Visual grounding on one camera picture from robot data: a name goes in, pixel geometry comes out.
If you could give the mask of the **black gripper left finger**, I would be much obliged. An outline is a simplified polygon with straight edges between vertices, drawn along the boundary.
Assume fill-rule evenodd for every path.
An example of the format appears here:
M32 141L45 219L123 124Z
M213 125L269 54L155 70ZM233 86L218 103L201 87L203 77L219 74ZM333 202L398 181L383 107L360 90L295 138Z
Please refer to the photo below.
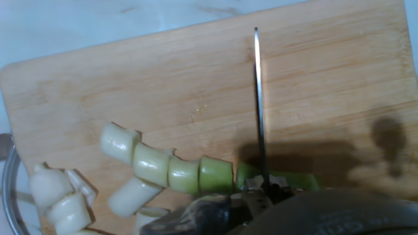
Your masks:
M244 180L242 192L232 195L213 193L188 206L178 208L143 225L142 235L223 235L240 234L253 220L246 199L263 196L264 179L255 176Z

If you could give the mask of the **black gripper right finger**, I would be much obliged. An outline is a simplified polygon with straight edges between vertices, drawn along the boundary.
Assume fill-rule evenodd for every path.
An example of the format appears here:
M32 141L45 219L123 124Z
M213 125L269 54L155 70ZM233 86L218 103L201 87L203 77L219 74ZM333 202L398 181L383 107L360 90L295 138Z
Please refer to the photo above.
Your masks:
M294 192L283 177L262 176L253 178L253 215L261 215L274 205L294 196Z

